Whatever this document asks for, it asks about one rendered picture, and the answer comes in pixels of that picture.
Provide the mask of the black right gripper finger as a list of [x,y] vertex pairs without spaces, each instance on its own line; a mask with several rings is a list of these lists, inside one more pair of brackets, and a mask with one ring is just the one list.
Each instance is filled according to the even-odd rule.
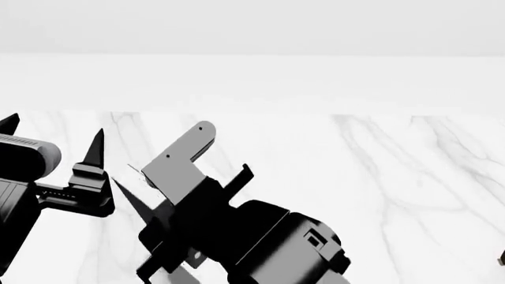
[[169,225],[169,219],[174,212],[174,206],[167,198],[163,198],[161,203],[155,208],[151,208],[119,181],[114,178],[112,180],[146,224],[149,224],[153,219],[158,219],[162,226]]

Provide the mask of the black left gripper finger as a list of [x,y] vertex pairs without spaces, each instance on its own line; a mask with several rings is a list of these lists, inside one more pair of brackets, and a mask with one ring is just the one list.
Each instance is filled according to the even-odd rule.
[[104,170],[105,135],[100,129],[94,136],[89,149],[80,163],[72,168],[69,186],[86,193],[104,193],[110,188],[107,172]]
[[14,134],[19,125],[18,113],[14,113],[7,118],[0,120],[0,134]]

